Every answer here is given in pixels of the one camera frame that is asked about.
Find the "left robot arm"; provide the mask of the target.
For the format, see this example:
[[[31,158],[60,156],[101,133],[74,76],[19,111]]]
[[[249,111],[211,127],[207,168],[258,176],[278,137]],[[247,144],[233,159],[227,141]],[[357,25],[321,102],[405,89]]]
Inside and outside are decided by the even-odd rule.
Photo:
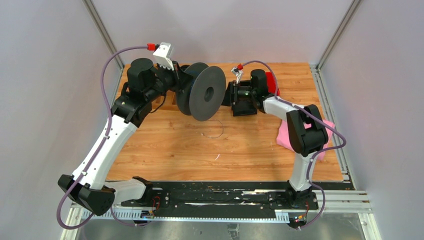
[[[96,216],[125,201],[135,200],[142,207],[152,203],[151,182],[138,176],[106,182],[106,177],[128,139],[152,113],[152,103],[169,91],[183,91],[194,80],[193,75],[185,72],[186,68],[176,61],[170,69],[148,58],[132,61],[126,71],[127,82],[111,107],[101,136],[72,175],[63,174],[58,180],[71,200]]]

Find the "grey filament spool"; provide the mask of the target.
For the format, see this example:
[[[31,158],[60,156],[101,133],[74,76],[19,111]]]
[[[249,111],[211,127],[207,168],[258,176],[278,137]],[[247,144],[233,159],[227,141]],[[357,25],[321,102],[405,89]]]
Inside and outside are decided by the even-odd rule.
[[[203,122],[209,120],[220,108],[226,91],[227,80],[218,66],[203,62],[189,65],[184,71],[189,80],[176,92],[176,105],[181,113]]]

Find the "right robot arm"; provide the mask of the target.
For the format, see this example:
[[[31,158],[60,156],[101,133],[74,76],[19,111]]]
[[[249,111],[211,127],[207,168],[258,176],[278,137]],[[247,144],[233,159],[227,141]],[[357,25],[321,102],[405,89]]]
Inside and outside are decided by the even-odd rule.
[[[315,158],[329,140],[318,107],[283,101],[275,76],[262,69],[252,70],[249,80],[229,82],[222,105],[231,107],[235,117],[261,111],[282,120],[287,127],[288,144],[295,153],[295,160],[283,196],[274,196],[270,200],[274,206],[286,204],[294,209],[308,206],[314,197],[311,176]]]

